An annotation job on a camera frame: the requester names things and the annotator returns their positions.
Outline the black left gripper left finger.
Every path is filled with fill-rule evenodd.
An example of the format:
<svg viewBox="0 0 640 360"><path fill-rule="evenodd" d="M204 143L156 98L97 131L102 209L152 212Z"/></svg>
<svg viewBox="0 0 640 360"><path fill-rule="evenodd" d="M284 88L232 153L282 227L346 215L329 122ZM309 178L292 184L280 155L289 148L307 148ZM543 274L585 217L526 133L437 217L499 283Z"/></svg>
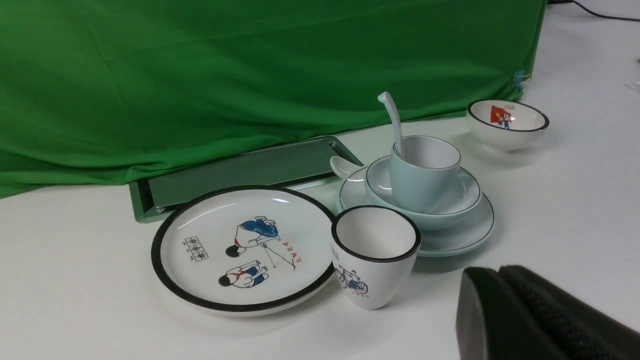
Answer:
<svg viewBox="0 0 640 360"><path fill-rule="evenodd" d="M455 334L462 360L544 360L546 335L499 270L462 271Z"/></svg>

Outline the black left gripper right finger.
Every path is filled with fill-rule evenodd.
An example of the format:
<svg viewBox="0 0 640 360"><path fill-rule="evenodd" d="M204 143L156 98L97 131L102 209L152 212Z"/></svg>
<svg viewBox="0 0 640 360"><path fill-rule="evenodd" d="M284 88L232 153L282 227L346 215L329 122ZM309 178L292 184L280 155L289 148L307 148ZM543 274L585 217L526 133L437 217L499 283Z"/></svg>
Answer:
<svg viewBox="0 0 640 360"><path fill-rule="evenodd" d="M570 360L638 360L637 331L600 312L521 265L498 274L518 294L532 316Z"/></svg>

